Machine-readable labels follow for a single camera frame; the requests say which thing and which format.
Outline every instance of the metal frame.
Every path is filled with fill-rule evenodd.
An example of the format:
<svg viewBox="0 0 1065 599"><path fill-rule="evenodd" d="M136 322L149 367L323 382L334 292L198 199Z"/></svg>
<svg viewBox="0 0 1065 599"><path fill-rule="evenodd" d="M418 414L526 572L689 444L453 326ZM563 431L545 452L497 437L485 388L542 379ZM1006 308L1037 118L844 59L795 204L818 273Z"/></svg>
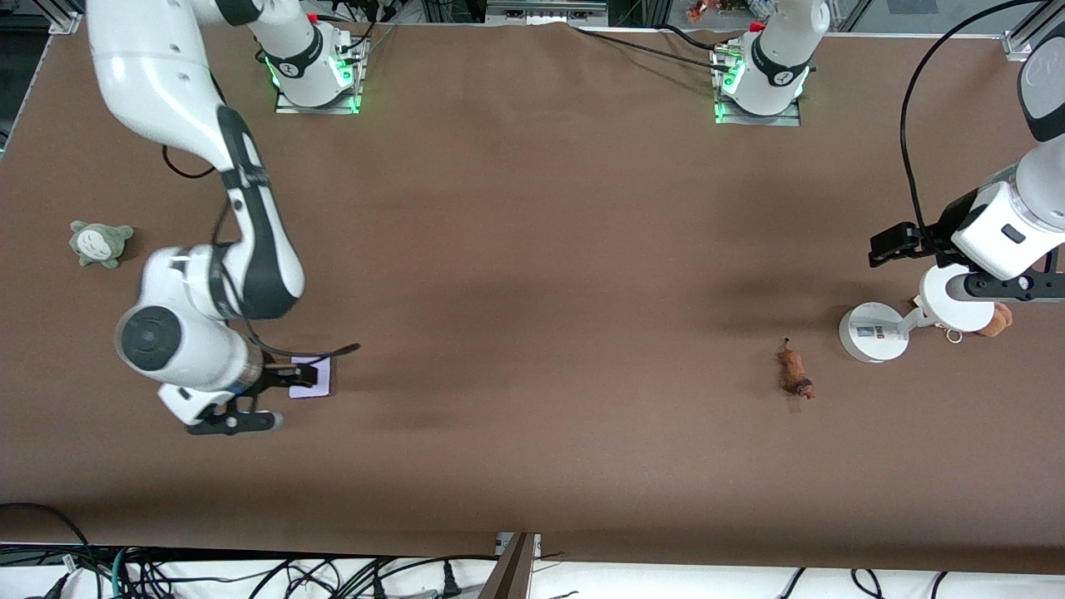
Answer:
<svg viewBox="0 0 1065 599"><path fill-rule="evenodd" d="M1017 27L1002 34L1002 48L1010 61L1025 62L1032 53L1032 47L1043 38L1054 19L1065 13L1065 0L1050 0L1039 4L1017 23Z"/></svg>
<svg viewBox="0 0 1065 599"><path fill-rule="evenodd" d="M422 0L422 9L429 22L455 22L452 16L453 0Z"/></svg>
<svg viewBox="0 0 1065 599"><path fill-rule="evenodd" d="M847 15L847 18L845 18L842 22L836 27L836 31L854 31L854 28L858 25L858 20L865 15L866 11L869 10L870 4L872 4L872 0L858 0L851 13ZM838 3L836 3L836 11L839 11Z"/></svg>
<svg viewBox="0 0 1065 599"><path fill-rule="evenodd" d="M488 0L486 25L568 22L574 27L608 27L606 0Z"/></svg>
<svg viewBox="0 0 1065 599"><path fill-rule="evenodd" d="M78 31L78 23L85 13L84 2L80 0L33 0L33 3L52 23L48 28L51 35L69 35Z"/></svg>
<svg viewBox="0 0 1065 599"><path fill-rule="evenodd" d="M515 533L477 599L526 599L536 554L536 534Z"/></svg>
<svg viewBox="0 0 1065 599"><path fill-rule="evenodd" d="M30 100L30 93L33 92L33 86L37 83L37 76L40 75L40 68L45 66L45 58L48 55L48 49L51 46L52 36L49 35L48 39L45 41L45 48L40 51L37 66L33 69L33 76L30 78L30 84L26 88L26 95L22 96L22 101L18 104L18 112L15 113L15 118L12 119L11 131L7 131L7 136L0 143L0 160L3 160L4 155L7 152L7 144L11 143L12 136L15 135L15 129L18 129L18 120L22 117L22 111L26 110L26 104Z"/></svg>

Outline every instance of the white stand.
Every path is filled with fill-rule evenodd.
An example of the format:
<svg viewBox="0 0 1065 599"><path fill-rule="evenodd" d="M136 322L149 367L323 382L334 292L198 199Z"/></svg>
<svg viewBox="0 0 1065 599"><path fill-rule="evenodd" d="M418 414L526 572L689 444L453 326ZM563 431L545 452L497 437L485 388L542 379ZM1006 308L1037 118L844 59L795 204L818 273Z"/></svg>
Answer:
<svg viewBox="0 0 1065 599"><path fill-rule="evenodd" d="M935 325L960 333L980 330L992 322L995 303L958 302L947 294L947 282L968 272L961 264L929 269L915 298L918 307L905 317L876 302L852 308L839 322L839 340L855 359L881 363L906 351L915 328Z"/></svg>

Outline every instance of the black cable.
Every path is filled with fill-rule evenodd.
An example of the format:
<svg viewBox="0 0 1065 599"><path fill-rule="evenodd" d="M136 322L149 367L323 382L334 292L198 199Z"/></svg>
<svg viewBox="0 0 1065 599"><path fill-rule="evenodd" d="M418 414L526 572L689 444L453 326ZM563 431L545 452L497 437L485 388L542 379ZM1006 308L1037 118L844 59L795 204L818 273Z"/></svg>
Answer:
<svg viewBox="0 0 1065 599"><path fill-rule="evenodd" d="M337 589L337 594L331 596L330 599L339 599L341 597L346 597L353 588L361 584L365 577L373 572L374 568L386 566L394 562L394 557L375 557L365 566L359 568L359 571L355 572L344 584Z"/></svg>
<svg viewBox="0 0 1065 599"><path fill-rule="evenodd" d="M182 583L182 582L218 582L224 584L229 584L232 582L241 582L245 580L251 580L253 578L259 578L261 576L268 574L269 570L264 570L262 572L256 572L253 574L248 574L245 577L237 578L217 578L217 577L187 577L187 578L169 578L169 577L157 577L155 580L159 582L165 582L168 584Z"/></svg>
<svg viewBox="0 0 1065 599"><path fill-rule="evenodd" d="M695 39L694 37L688 35L687 33L685 33L683 31L681 31L679 28L674 27L672 25L669 25L668 22L663 22L661 25L656 25L655 29L665 29L665 30L668 30L668 31L672 31L673 33L679 35L681 39L684 39L685 42L687 42L688 44L691 44L692 46L694 46L697 48L702 48L703 50L709 50L711 52L714 51L714 45L712 44L703 44L699 39Z"/></svg>
<svg viewBox="0 0 1065 599"><path fill-rule="evenodd" d="M796 589L796 585L799 584L799 579L805 571L806 568L799 568L798 570L796 570L796 573L791 574L791 581L788 582L788 586L787 588L784 589L784 593L781 594L780 599L788 599L788 597L791 597L791 592Z"/></svg>
<svg viewBox="0 0 1065 599"><path fill-rule="evenodd" d="M876 590L874 593L874 592L870 590L869 587L867 587L866 585L862 584L862 581L858 580L858 571L859 570L853 570L853 569L851 570L851 582L854 583L854 586L858 587L858 589L861 589L862 593L865 593L866 595L868 595L869 597L872 597L873 599L884 599L884 592L881 590L881 588L880 588L880 579L876 578L876 573L873 572L872 570L869 570L869 569L863 569L863 570L861 570L863 572L868 572L869 573L869 578L872 579L873 586L876 587Z"/></svg>
<svg viewBox="0 0 1065 599"><path fill-rule="evenodd" d="M929 596L929 599L936 599L936 596L939 595L939 583L947 578L948 573L950 572L939 572L935 576L935 580L932 582L932 595Z"/></svg>
<svg viewBox="0 0 1065 599"><path fill-rule="evenodd" d="M273 570L266 572L266 576L259 581L259 584L257 584L255 588L251 589L251 595L248 595L248 599L256 599L256 596L259 595L259 592L262 590L264 586L266 586L266 583L276 577L281 570L288 569L293 562L295 562L295 560L285 560L275 566Z"/></svg>
<svg viewBox="0 0 1065 599"><path fill-rule="evenodd" d="M212 246L217 247L219 245L218 236L222 234L222 227L226 222L226 215L229 214L229 209L230 209L230 204L229 204L229 198L227 197L225 204L223 204L222 212L218 214L218 218L214 223L214 229L211 231ZM251 326L251 320L248 319L247 315L245 315L247 310L245 309L244 306L244 300L237 292L236 284L233 282L233 277L232 275L229 274L229 269L226 268L226 263L224 261L219 261L218 265L220 266L222 270L222 276L226 279L226 282L229 284L229 290L233 292L233 298L236 303L236 311L240 312L241 321L244 323L244 328L247 329L248 331L248 338L260 350L268 354L284 356L286 358L317 358L311 362L308 362L311 366L313 366L318 363L320 361L327 360L329 358L335 358L340 356L345 356L347 354L351 354L358 351L359 347L362 346L359 343L349 343L347 345L344 345L343 347L339 347L331 352L292 352L289 350L279 350L277 347L266 344L266 342L259 337L259 334L256 333L255 327Z"/></svg>
<svg viewBox="0 0 1065 599"><path fill-rule="evenodd" d="M347 46L341 46L340 51L341 52L346 52L346 51L348 51L348 50L357 47L359 44L362 44L363 42L365 42L366 38L370 37L370 34L374 31L374 27L376 25L377 25L377 21L370 21L370 27L366 28L365 33L363 33L361 37L359 37L355 42L351 42Z"/></svg>
<svg viewBox="0 0 1065 599"><path fill-rule="evenodd" d="M60 577L60 580L55 581L55 584L45 593L44 599L60 599L63 597L63 587L66 586L67 579L70 578L70 572L67 572Z"/></svg>
<svg viewBox="0 0 1065 599"><path fill-rule="evenodd" d="M21 557L19 560L12 560L10 562L4 562L4 563L0 564L0 567L3 567L3 566L17 566L19 564L28 564L30 562L36 562L36 564L34 564L34 566L40 566L40 565L43 565L45 563L45 560L47 560L48 557L49 557L49 554L47 552L45 552L45 553L42 553L40 555L34 555L33 557Z"/></svg>
<svg viewBox="0 0 1065 599"><path fill-rule="evenodd" d="M446 555L444 557L431 557L429 560L422 560L421 562L414 562L413 564L407 564L406 566L399 566L398 568L396 568L394 570L389 570L389 571L384 572L383 574L380 574L379 577L375 576L374 580L377 581L377 582L379 582L379 581L383 581L384 579L387 579L390 576L397 574L397 573L399 573L402 571L409 570L411 568L416 568L419 566L425 566L427 564L436 564L438 562L458 561L458 560L491 560L491 561L496 561L496 560L498 560L498 557L496 557L494 555ZM368 590L370 587L373 586L373 585L374 585L374 581L364 583L358 590L356 590L351 595L354 597L358 598L363 593L365 593L366 590Z"/></svg>
<svg viewBox="0 0 1065 599"><path fill-rule="evenodd" d="M452 568L450 560L444 560L444 588L440 596L443 599L452 599L462 595L462 587L455 581L455 569Z"/></svg>
<svg viewBox="0 0 1065 599"><path fill-rule="evenodd" d="M256 60L259 60L258 52L256 53ZM213 72L211 72L210 75L211 75L211 83L214 84L214 91L217 92L218 98L222 100L222 103L224 104L227 103L226 95L222 93L222 86L218 85L218 80L214 78ZM176 175L184 177L185 179L202 179L203 177L207 177L208 175L214 173L215 171L214 166L211 166L210 168L208 168L202 173L196 173L196 174L185 173L184 171L181 171L180 168L175 166L173 162L170 162L170 157L169 157L170 148L168 148L166 145L163 145L162 147L163 147L163 162L165 162L166 165L170 168L170 171L174 171Z"/></svg>
<svg viewBox="0 0 1065 599"><path fill-rule="evenodd" d="M389 599L389 596L384 594L384 584L381 583L381 567L377 566L374 568L374 599Z"/></svg>
<svg viewBox="0 0 1065 599"><path fill-rule="evenodd" d="M943 259L944 262L949 262L950 260L947 258L943 248L939 247L939 244L935 243L932 239L932 236L929 233L929 228L924 224L924 215L921 213L921 203L917 195L917 181L914 179L914 168L910 164L910 149L906 147L906 114L910 110L910 98L914 94L914 86L917 84L917 78L920 77L921 71L924 70L924 65L928 64L932 54L934 54L935 51L947 42L947 39L950 39L950 37L958 31L988 15L994 15L995 13L999 13L1007 9L1022 6L1025 4L1035 4L1043 1L1045 0L1010 0L1009 2L1003 2L992 6L990 9L980 11L979 13L952 27L950 31L944 33L943 36L939 37L939 39L937 39L931 48L929 48L929 51L924 53L921 62L917 64L917 69L914 70L913 77L910 79L910 85L906 87L906 95L902 98L902 113L899 117L899 147L902 150L902 165L906 169L906 181L910 184L910 198L914 204L914 216L916 216L917 227L921 231L921 249L927 252L928 247L925 247L925 244L931 245L932 250L937 257Z"/></svg>
<svg viewBox="0 0 1065 599"><path fill-rule="evenodd" d="M585 35L590 35L592 37L599 37L600 39L606 39L607 42L613 42L615 44L621 44L622 46L628 46L629 48L636 48L637 50L643 50L644 52L651 52L652 54L658 54L659 56L666 56L667 59L673 59L675 61L681 61L683 63L693 64L695 66L701 66L708 68L710 70L720 70L722 72L727 71L728 67L721 64L710 64L703 61L697 61L694 59L689 59L686 56L678 56L676 54L671 54L669 52L663 52L655 48L649 48L646 46L640 46L639 44L633 44L632 42L626 42L625 39L619 39L617 37L610 37L609 35L603 35L602 33L596 33L594 31L588 31L585 29L575 28L580 33Z"/></svg>
<svg viewBox="0 0 1065 599"><path fill-rule="evenodd" d="M207 177L211 173L214 173L214 166L211 166L210 168L208 168L202 173L196 173L196 174L185 173L184 171L181 171L180 168L175 166L173 162L170 162L170 157L167 155L169 150L170 148L168 148L167 146L163 146L163 162L165 162L166 165L170 167L170 171L174 171L176 175L180 175L185 179L202 179L203 177Z"/></svg>
<svg viewBox="0 0 1065 599"><path fill-rule="evenodd" d="M302 576L300 576L298 579L291 579L291 577L290 577L289 587L288 587L288 590L285 590L285 593L284 593L284 599L290 599L292 597L292 594L295 593L296 589L299 588L299 585L304 584L305 582L313 582L314 584L316 584L316 585L321 586L322 588L328 590L330 596L335 595L337 594L337 588L335 587L333 587L331 584L327 584L327 583L323 582L322 580L320 580L318 578L316 578L314 576L314 572L318 571L318 569L321 569L323 566L326 566L326 565L330 565L331 566L332 562L334 560L335 560L335 557L329 557L329 558L323 560L321 564L318 564L317 566L314 566L313 568L311 568L310 571L307 571L307 572L305 572L298 566L290 566L290 568L296 570L297 572L299 572ZM338 576L338 579L337 579L337 584L340 584L340 577L339 576Z"/></svg>
<svg viewBox="0 0 1065 599"><path fill-rule="evenodd" d="M49 514L51 516L54 516L55 518L59 518L64 524L66 524L68 529L70 529L70 532L72 532L73 535L78 537L78 540L81 541L81 545L82 547L85 548L85 553L88 555L88 558L93 563L93 565L97 566L99 564L99 562L96 558L96 554L93 553L93 546L89 545L88 539L85 537L85 533L81 532L81 529L79 529L78 525L73 523L73 520L68 518L66 514L49 505L43 505L40 503L29 503L22 501L0 503L0 509L4 507L13 509L35 509L37 512L44 512L45 514ZM93 576L93 578L96 580L96 596L98 599L103 599L103 585L100 584L99 572L94 571L93 573L95 574Z"/></svg>
<svg viewBox="0 0 1065 599"><path fill-rule="evenodd" d="M144 562L141 564L141 571L147 573L145 578L151 584L152 589L155 590L155 595L160 597L173 597L174 596L174 583L162 579L159 577L159 566L161 563L155 562ZM163 590L162 585L166 585L166 590Z"/></svg>
<svg viewBox="0 0 1065 599"><path fill-rule="evenodd" d="M350 0L346 0L344 5L347 6L347 14L351 15L351 21L357 22L359 19L355 16L355 11L351 10ZM370 15L366 15L366 20L370 20Z"/></svg>

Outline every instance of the brown plush toy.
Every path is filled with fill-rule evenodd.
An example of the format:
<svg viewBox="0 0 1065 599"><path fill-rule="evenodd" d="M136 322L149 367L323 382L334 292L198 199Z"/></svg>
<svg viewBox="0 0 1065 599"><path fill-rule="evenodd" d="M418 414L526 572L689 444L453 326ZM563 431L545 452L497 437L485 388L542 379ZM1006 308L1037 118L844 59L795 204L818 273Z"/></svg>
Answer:
<svg viewBox="0 0 1065 599"><path fill-rule="evenodd" d="M802 367L802 358L799 353L788 349L788 339L784 338L784 345L776 354L776 359L784 366L784 377L781 379L781 387L792 395L802 395L807 400L813 400L814 384L806 376L806 371Z"/></svg>
<svg viewBox="0 0 1065 599"><path fill-rule="evenodd" d="M1013 312L1010 308L1001 303L995 303L995 315L992 317L992 322L987 323L987 326L981 328L977 331L977 335L983 337L998 337L1000 333L1005 330L1007 326L1013 324Z"/></svg>

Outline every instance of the plush toy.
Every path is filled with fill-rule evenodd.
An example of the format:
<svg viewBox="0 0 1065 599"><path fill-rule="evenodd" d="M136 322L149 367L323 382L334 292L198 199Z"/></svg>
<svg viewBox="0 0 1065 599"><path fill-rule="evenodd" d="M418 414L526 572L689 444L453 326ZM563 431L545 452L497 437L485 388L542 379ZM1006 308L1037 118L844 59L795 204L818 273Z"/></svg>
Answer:
<svg viewBox="0 0 1065 599"><path fill-rule="evenodd" d="M995 303L995 314L992 317L992 322L987 326L981 328L977 331L977 335L983 337L998 337L1000 333L1005 330L1005 328L1013 324L1013 312L1010 311L1010 307L1001 302Z"/></svg>
<svg viewBox="0 0 1065 599"><path fill-rule="evenodd" d="M109 227L75 221L70 223L70 230L73 231L70 247L82 266L99 262L109 269L117 269L118 257L126 249L126 240L133 237L133 227L125 225Z"/></svg>

